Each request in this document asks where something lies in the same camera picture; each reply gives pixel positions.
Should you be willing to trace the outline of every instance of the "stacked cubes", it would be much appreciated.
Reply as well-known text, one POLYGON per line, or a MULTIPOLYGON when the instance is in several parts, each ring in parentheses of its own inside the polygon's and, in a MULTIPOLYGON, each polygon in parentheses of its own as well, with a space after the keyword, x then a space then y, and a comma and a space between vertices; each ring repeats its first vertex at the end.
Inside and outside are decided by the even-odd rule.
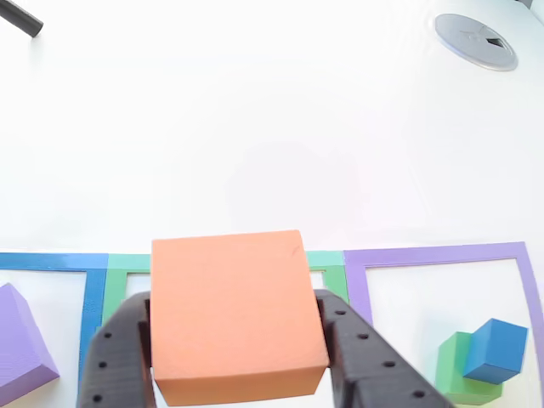
POLYGON ((0 287, 0 406, 59 377, 26 300, 0 287))
POLYGON ((483 405, 521 372, 527 329, 491 319, 475 333, 457 332, 439 348, 436 388, 451 402, 483 405))

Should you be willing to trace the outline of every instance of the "green cube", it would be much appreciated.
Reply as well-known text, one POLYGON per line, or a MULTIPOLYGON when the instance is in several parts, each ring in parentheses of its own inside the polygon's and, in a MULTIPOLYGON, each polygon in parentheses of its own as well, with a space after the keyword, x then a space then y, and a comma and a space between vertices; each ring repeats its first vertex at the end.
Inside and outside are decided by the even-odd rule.
POLYGON ((454 404, 483 405, 502 395, 502 384, 464 378, 470 333, 456 332, 439 348, 435 386, 454 404))

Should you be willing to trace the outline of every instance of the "colored frame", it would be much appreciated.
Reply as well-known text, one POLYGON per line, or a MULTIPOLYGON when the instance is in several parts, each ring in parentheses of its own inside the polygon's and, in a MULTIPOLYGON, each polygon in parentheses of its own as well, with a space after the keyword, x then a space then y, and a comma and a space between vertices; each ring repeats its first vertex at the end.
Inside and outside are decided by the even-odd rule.
MULTIPOLYGON (((323 271, 323 281, 328 289, 348 301, 348 284, 340 251, 306 252, 310 270, 323 271)), ((149 254, 112 253, 108 261, 105 279, 104 309, 102 323, 105 323, 125 299, 128 274, 149 274, 149 254)))
POLYGON ((82 328, 79 339, 78 380, 96 329, 102 323, 107 253, 24 253, 0 252, 0 269, 34 270, 39 272, 84 272, 85 294, 82 328))
POLYGON ((541 392, 544 395, 544 316, 536 279, 524 242, 501 244, 429 246, 395 249, 366 249, 344 251, 348 293, 352 307, 372 324, 372 309, 366 270, 431 264, 460 264, 465 262, 515 259, 524 288, 525 300, 535 338, 541 392))

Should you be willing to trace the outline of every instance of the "blue cube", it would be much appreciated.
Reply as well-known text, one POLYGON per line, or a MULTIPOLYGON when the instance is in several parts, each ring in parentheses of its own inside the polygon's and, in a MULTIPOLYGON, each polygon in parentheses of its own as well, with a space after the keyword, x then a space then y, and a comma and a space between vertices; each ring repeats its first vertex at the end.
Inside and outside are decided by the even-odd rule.
POLYGON ((527 329, 491 319, 470 338, 464 377, 502 384, 521 372, 527 329))

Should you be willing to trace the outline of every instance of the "white surface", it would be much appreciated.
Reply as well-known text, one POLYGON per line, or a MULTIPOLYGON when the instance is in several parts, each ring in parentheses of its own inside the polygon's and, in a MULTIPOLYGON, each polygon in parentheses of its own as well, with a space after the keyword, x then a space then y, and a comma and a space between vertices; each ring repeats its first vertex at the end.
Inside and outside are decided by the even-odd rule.
MULTIPOLYGON (((322 274, 317 272, 311 273, 312 287, 314 289, 323 289, 322 274)), ((149 291, 151 289, 151 282, 149 275, 129 274, 127 277, 127 298, 130 298, 133 294, 138 292, 149 291)), ((153 382, 153 389, 155 390, 155 397, 157 408, 167 408, 168 405, 164 401, 161 395, 161 391, 153 382)), ((285 398, 285 399, 273 399, 268 401, 258 402, 246 402, 244 404, 220 404, 220 405, 199 405, 204 407, 224 407, 224 408, 333 408, 334 403, 332 400, 332 382, 331 373, 327 368, 323 378, 321 379, 320 386, 314 395, 308 395, 297 398, 285 398)))
POLYGON ((544 26, 523 4, 17 2, 46 25, 0 21, 0 247, 527 241, 544 278, 544 26), (518 69, 451 53, 440 13, 500 32, 518 69))
POLYGON ((530 5, 530 11, 544 24, 544 0, 533 0, 533 3, 530 5))
MULTIPOLYGON (((431 383, 438 348, 454 332, 472 333, 491 318, 531 328, 513 259, 368 269, 368 284, 374 326, 431 383)), ((522 372, 485 405, 513 406, 542 406, 532 331, 522 372)))
POLYGON ((0 270, 0 286, 11 283, 28 302, 60 378, 7 404, 8 408, 73 407, 77 396, 79 336, 85 274, 0 270))

